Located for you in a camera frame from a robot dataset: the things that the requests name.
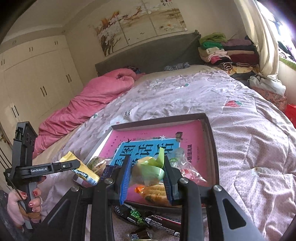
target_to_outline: metal screw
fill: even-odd
[[[72,192],[77,192],[77,191],[79,191],[79,187],[78,186],[72,186],[71,191]]]
[[[222,187],[220,185],[215,185],[213,188],[217,192],[221,192],[222,191]]]
[[[104,180],[104,182],[105,182],[106,184],[111,184],[111,183],[113,183],[113,179],[112,179],[112,178],[106,178],[106,179]]]
[[[187,184],[189,182],[188,179],[185,177],[180,178],[179,181],[183,184]]]

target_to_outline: stack of folded clothes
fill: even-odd
[[[223,33],[213,33],[200,39],[198,48],[203,61],[249,87],[250,76],[259,72],[259,55],[248,38],[229,39]]]

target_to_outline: gray headboard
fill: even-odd
[[[189,64],[204,64],[197,47],[200,34],[198,31],[190,34],[175,35],[153,40],[127,49],[96,64],[98,76],[127,65],[138,67],[146,74],[163,71],[167,65],[183,62]]]

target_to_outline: beige curtain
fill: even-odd
[[[234,0],[242,17],[249,38],[260,55],[260,72],[267,78],[276,79],[279,71],[278,43],[268,20],[262,16],[254,0]]]

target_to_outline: pink comforter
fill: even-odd
[[[67,107],[54,112],[40,124],[33,158],[130,90],[136,79],[132,70],[117,69],[89,81]]]

